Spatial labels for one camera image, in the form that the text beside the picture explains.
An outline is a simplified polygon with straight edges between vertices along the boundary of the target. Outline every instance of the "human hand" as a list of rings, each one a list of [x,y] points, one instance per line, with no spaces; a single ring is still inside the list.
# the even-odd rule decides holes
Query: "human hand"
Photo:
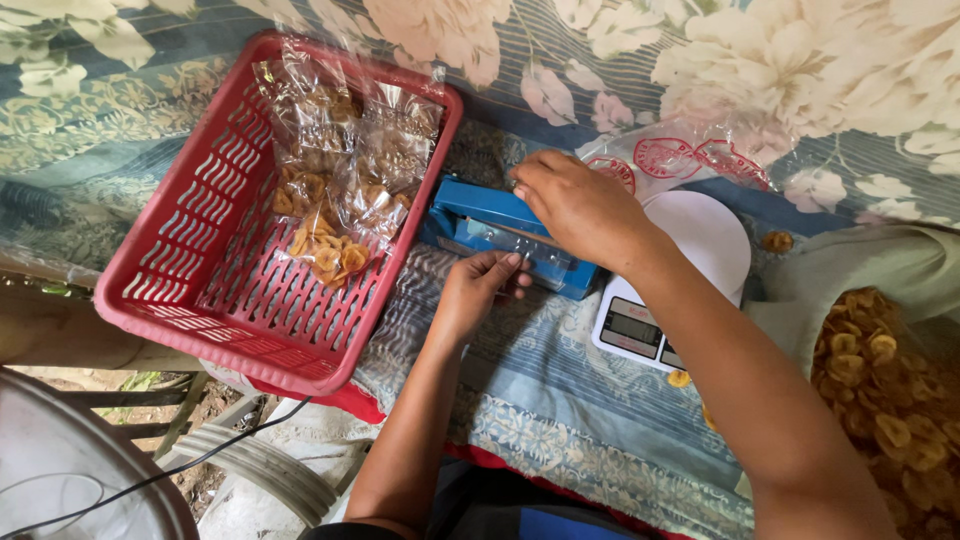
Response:
[[[510,176],[514,194],[564,249],[618,274],[631,264],[629,250],[661,233],[620,182],[556,150],[527,156]]]
[[[461,345],[468,344],[493,304],[503,305],[512,298],[523,298],[522,287],[533,283],[533,279],[523,273],[529,267],[530,263],[520,254],[500,250],[478,253],[456,262],[446,277],[430,333]]]

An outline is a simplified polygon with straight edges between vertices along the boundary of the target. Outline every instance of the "blue floral tablecloth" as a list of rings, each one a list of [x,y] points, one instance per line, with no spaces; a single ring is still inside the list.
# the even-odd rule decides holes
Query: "blue floral tablecloth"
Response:
[[[412,69],[445,65],[467,119],[448,172],[501,187],[544,146],[750,110],[779,193],[688,184],[751,238],[960,222],[960,2],[0,0],[0,250],[102,271],[249,36],[274,19]],[[756,275],[771,256],[755,250]],[[452,256],[414,250],[355,381],[389,410]],[[751,282],[748,295],[762,294]],[[451,436],[654,526],[751,534],[740,469],[693,387],[596,350],[599,299],[534,292],[470,347]]]

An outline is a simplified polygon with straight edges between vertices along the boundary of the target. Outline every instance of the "dirt ground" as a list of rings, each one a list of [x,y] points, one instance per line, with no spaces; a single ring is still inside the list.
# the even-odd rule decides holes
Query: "dirt ground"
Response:
[[[129,370],[110,371],[85,368],[13,367],[13,369],[41,380],[58,390],[73,391],[119,390],[125,383],[129,384],[131,378],[137,374],[137,372]],[[160,373],[152,385],[175,380],[181,375],[183,374]],[[207,420],[216,418],[227,407],[243,397],[240,392],[217,380],[209,381],[204,391],[206,395],[190,415],[189,421],[192,423],[190,431],[199,428]],[[271,400],[268,399],[265,402],[264,409],[269,408],[266,413],[269,416],[270,412],[276,408],[276,404],[279,403],[279,398],[272,396]],[[102,414],[108,422],[114,425],[145,424],[170,422],[177,414],[178,408],[179,405],[139,406],[123,409],[95,409],[95,411]],[[255,413],[257,414],[254,414],[253,422],[250,422],[249,427],[259,425],[262,412],[255,411]],[[135,439],[133,444],[144,452],[152,452],[161,440],[162,437]],[[216,495],[225,477],[220,467],[202,463],[197,467],[173,475],[171,480],[189,504],[194,519],[199,521],[213,501],[213,496]]]

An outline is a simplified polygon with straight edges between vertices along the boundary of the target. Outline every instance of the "red plastic basket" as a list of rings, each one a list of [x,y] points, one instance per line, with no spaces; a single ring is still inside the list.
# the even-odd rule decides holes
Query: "red plastic basket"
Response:
[[[452,86],[384,63],[364,65],[381,82],[442,102],[440,138],[393,254],[372,255],[366,273],[333,292],[309,267],[275,257],[295,226],[271,212],[276,187],[266,100],[251,64],[278,58],[276,32],[254,36],[197,129],[100,278],[104,319],[290,392],[324,396],[349,380],[396,282],[463,115]],[[308,40],[294,47],[357,66]]]

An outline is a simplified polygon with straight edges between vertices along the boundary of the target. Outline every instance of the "digital kitchen scale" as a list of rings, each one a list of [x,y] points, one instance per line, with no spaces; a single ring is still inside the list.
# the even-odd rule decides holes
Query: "digital kitchen scale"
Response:
[[[733,212],[695,191],[659,193],[643,208],[713,286],[739,307],[750,271],[750,241]],[[592,339],[600,349],[663,371],[685,370],[653,314],[620,276],[613,275],[604,289]]]

